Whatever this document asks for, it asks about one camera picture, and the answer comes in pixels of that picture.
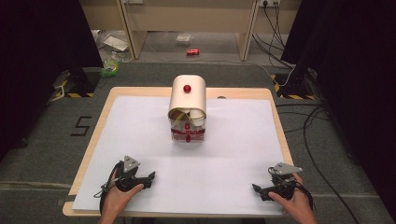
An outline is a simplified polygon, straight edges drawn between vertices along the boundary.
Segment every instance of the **finger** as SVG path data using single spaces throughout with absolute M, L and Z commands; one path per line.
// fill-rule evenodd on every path
M 270 196 L 270 198 L 272 198 L 274 201 L 280 203 L 282 206 L 286 206 L 286 204 L 288 203 L 288 201 L 284 198 L 282 198 L 282 196 L 280 196 L 277 193 L 273 193 L 273 192 L 269 192 L 268 196 Z
M 303 184 L 303 179 L 299 175 L 297 175 L 297 173 L 293 173 L 293 176 L 298 183 L 300 183 L 301 185 Z
M 138 193 L 140 190 L 142 190 L 143 187 L 145 187 L 143 184 L 138 184 L 138 185 L 134 186 L 131 190 L 129 190 L 128 194 L 131 197 L 133 197 L 134 195 L 136 195 L 136 193 Z

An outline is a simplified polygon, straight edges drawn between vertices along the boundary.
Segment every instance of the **table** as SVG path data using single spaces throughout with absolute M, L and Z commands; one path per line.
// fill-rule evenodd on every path
M 105 106 L 103 108 L 102 114 L 97 122 L 95 130 L 93 131 L 91 142 L 89 143 L 86 153 L 83 157 L 81 165 L 78 169 L 78 173 L 76 175 L 75 181 L 72 185 L 72 188 L 69 191 L 69 196 L 76 195 L 78 193 L 78 189 L 83 180 L 83 177 L 86 173 L 88 165 L 90 163 L 92 153 L 96 148 L 97 141 L 101 135 L 101 131 L 104 128 L 106 123 L 106 118 L 108 113 L 113 105 L 117 96 L 129 95 L 129 96 L 170 96 L 172 88 L 170 87 L 116 87 L 113 88 L 110 94 L 107 97 Z M 276 125 L 276 133 L 279 139 L 279 144 L 282 150 L 282 154 L 285 160 L 285 163 L 293 164 L 291 155 L 289 152 L 288 144 L 286 141 L 286 137 L 283 133 L 283 129 L 279 120 L 279 116 L 276 112 L 275 103 L 272 97 L 272 94 L 267 89 L 254 89 L 254 88 L 206 88 L 206 97 L 207 98 L 218 98 L 225 97 L 230 99 L 263 99 L 269 100 L 272 105 L 274 122 Z M 76 211 L 72 209 L 73 202 L 66 202 L 64 204 L 64 214 L 66 216 L 71 217 L 95 217 L 100 216 L 98 211 L 95 212 L 82 212 Z M 136 212 L 124 212 L 121 214 L 122 216 L 134 216 L 134 217 L 151 217 L 151 214 L 148 213 L 136 213 Z M 170 217 L 174 216 L 174 214 L 156 214 L 156 216 L 160 217 Z

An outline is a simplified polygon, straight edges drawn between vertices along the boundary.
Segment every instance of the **human hand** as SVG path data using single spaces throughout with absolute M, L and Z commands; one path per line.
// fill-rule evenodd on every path
M 109 191 L 103 204 L 102 216 L 99 220 L 99 223 L 113 223 L 117 216 L 124 210 L 125 206 L 132 199 L 132 197 L 142 190 L 143 187 L 143 184 L 139 184 L 129 191 L 122 192 L 115 186 L 115 183 L 112 182 L 110 186 L 108 186 Z
M 293 175 L 296 181 L 302 185 L 303 180 L 297 174 Z M 294 189 L 293 197 L 289 201 L 274 192 L 269 192 L 268 196 L 280 203 L 284 208 L 284 214 L 290 214 L 297 222 L 304 224 L 318 223 L 307 196 L 300 189 Z

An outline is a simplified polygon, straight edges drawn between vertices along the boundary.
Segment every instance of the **wall socket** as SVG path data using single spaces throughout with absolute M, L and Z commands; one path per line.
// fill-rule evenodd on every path
M 275 7 L 276 6 L 275 3 L 277 3 L 278 6 L 280 5 L 280 0 L 266 0 L 266 1 L 268 3 L 267 7 Z M 264 7 L 264 0 L 260 0 L 259 6 Z

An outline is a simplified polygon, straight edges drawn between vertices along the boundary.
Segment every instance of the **red button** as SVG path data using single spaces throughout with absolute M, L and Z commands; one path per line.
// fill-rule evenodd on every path
M 191 86 L 190 85 L 185 85 L 183 87 L 183 91 L 186 92 L 186 93 L 189 93 L 191 91 Z

